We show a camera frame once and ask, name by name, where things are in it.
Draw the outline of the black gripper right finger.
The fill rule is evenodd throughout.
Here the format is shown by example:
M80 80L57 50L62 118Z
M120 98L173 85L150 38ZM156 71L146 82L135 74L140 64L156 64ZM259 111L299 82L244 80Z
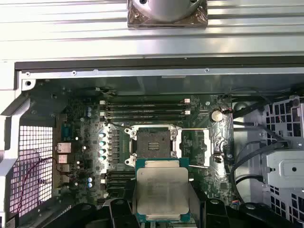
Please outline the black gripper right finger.
M208 198L196 181L189 182L189 209L198 228L292 228L294 225L261 203L244 203L238 209Z

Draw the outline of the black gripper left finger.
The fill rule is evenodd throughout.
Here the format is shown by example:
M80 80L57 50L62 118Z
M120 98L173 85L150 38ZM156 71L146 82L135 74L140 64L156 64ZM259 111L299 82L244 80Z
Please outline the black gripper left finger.
M108 199L98 208L82 203L68 211L69 228L139 228L140 223L133 213L131 198L136 180L128 181L121 198Z

